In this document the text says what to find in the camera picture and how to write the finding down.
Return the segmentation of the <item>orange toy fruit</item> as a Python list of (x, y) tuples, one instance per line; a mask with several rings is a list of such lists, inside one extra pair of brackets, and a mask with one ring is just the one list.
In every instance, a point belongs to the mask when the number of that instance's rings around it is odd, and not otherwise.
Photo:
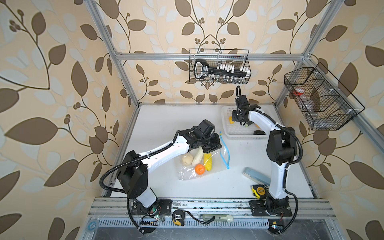
[(197, 164), (195, 166), (195, 173), (199, 176), (203, 175), (206, 171), (206, 168), (203, 164)]

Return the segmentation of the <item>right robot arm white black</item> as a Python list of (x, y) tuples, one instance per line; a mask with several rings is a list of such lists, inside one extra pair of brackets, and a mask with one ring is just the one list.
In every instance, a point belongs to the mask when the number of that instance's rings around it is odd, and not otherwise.
[(289, 167), (303, 157), (303, 147), (293, 128), (280, 125), (258, 105), (251, 105), (241, 90), (237, 88), (236, 109), (232, 111), (232, 121), (245, 125), (255, 123), (269, 137), (267, 156), (272, 161), (271, 184), (266, 196), (266, 209), (269, 212), (287, 206), (293, 196), (286, 188)]

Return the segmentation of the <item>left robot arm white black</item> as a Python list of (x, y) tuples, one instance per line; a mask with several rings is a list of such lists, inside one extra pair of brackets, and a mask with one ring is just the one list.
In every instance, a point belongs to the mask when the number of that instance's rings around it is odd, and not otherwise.
[[(215, 132), (215, 125), (203, 120), (198, 126), (176, 131), (173, 139), (155, 149), (137, 154), (128, 152), (123, 162), (106, 171), (99, 180), (102, 189), (126, 194), (129, 200), (137, 200), (144, 208), (153, 207), (158, 197), (149, 187), (149, 174), (168, 161), (202, 149), (209, 154), (222, 147), (219, 135)], [(122, 188), (116, 189), (105, 185), (104, 180), (117, 172), (117, 178)]]

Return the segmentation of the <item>white plastic perforated basket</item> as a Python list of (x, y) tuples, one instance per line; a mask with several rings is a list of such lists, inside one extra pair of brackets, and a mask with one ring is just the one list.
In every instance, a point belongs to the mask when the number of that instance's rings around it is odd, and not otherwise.
[(233, 111), (236, 106), (224, 106), (221, 109), (223, 130), (222, 132), (229, 140), (252, 140), (252, 139), (268, 139), (270, 132), (274, 130), (281, 130), (279, 123), (274, 120), (268, 113), (261, 109), (252, 110), (246, 113), (246, 123), (233, 122)]

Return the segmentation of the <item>yellow corn toy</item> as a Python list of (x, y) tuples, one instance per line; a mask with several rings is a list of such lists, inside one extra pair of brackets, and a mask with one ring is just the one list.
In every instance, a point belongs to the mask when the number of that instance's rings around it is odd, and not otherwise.
[(213, 159), (212, 154), (204, 154), (204, 166), (206, 168), (206, 171), (210, 172), (212, 170), (213, 165)]

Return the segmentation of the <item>black tape measure on rail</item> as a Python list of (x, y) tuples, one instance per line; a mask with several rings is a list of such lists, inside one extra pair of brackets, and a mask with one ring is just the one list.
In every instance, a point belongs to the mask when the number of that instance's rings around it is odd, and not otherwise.
[(185, 211), (177, 209), (172, 214), (172, 222), (176, 226), (183, 227), (185, 225)]

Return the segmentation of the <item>clear zip bag blue zipper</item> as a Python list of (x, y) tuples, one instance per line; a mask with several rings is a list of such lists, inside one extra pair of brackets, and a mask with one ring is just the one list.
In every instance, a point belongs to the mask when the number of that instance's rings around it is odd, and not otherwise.
[(230, 169), (231, 154), (223, 133), (219, 133), (219, 138), (222, 147), (218, 150), (206, 154), (198, 148), (175, 158), (179, 181), (199, 179)]

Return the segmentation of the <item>white radish with green leaves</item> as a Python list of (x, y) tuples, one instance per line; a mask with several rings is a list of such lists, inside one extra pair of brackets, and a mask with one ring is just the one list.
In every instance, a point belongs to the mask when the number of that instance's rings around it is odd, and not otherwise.
[(197, 149), (196, 155), (194, 156), (192, 166), (195, 167), (196, 165), (200, 164), (202, 162), (203, 157), (204, 157), (203, 148), (199, 147)]

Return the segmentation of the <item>yellow black tape measure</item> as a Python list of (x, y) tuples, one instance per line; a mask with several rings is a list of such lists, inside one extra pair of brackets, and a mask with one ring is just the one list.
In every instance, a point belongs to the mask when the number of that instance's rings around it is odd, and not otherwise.
[(267, 197), (268, 188), (265, 185), (252, 185), (251, 190), (258, 200), (264, 200)]

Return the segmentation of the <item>pale green utility knife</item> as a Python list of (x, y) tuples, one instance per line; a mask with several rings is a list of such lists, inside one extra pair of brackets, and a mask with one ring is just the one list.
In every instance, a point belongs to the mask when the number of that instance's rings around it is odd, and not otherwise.
[(223, 215), (223, 214), (203, 214), (202, 219), (204, 222), (233, 222), (234, 217), (231, 215)]

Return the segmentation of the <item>light blue case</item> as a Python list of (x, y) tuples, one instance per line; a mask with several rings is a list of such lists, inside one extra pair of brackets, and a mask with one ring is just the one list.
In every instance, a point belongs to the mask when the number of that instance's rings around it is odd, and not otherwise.
[(271, 178), (249, 167), (244, 168), (243, 175), (255, 183), (270, 186)]

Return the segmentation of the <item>beige potato toy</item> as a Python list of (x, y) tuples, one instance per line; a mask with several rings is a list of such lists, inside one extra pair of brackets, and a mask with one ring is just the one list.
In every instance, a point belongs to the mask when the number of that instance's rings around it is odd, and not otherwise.
[(191, 166), (194, 160), (194, 156), (191, 154), (184, 154), (181, 159), (183, 166)]

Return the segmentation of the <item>aluminium frame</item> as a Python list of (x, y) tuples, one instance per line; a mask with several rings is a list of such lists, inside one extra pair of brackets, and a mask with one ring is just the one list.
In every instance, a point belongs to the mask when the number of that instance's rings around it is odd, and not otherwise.
[(97, 4), (95, 1), (84, 1), (87, 6), (87, 10), (89, 11), (93, 21), (96, 24), (96, 27), (101, 34), (102, 40), (108, 50), (108, 53), (112, 57), (112, 62), (115, 64), (117, 68), (117, 72), (119, 73), (123, 86), (129, 95), (133, 97), (133, 104), (136, 108), (136, 112), (139, 111), (140, 101), (137, 99), (137, 96), (134, 92), (134, 88), (130, 83), (130, 80), (127, 76), (127, 73), (124, 69), (124, 65), (121, 61), (125, 60), (139, 60), (139, 61), (148, 61), (148, 60), (163, 60), (163, 61), (181, 61), (181, 60), (189, 60), (196, 61), (203, 58), (208, 58), (209, 60), (225, 60), (228, 58), (239, 58), (244, 63), (248, 63), (250, 61), (297, 61), (298, 63), (295, 66), (295, 70), (301, 68), (303, 65), (317, 68), (318, 65), (310, 58), (310, 53), (315, 50), (317, 41), (320, 40), (321, 34), (323, 34), (326, 28), (331, 24), (331, 21), (336, 17), (336, 14), (339, 12), (341, 7), (344, 4), (344, 1), (332, 1), (330, 6), (327, 8), (325, 15), (321, 19), (319, 25), (315, 29), (314, 35), (310, 39), (306, 49), (302, 54), (250, 54), (248, 52), (244, 54), (223, 54), (221, 52), (218, 53), (187, 53), (187, 54), (123, 54), (116, 51), (115, 47), (112, 43), (112, 38), (109, 35), (106, 25), (102, 20), (101, 14), (99, 13)]

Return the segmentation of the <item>dark eggplant toy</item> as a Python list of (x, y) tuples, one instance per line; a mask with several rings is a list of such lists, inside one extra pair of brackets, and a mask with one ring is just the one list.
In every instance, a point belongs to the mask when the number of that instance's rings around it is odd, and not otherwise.
[(256, 130), (254, 131), (253, 135), (254, 136), (262, 136), (262, 135), (265, 135), (266, 133), (262, 130)]

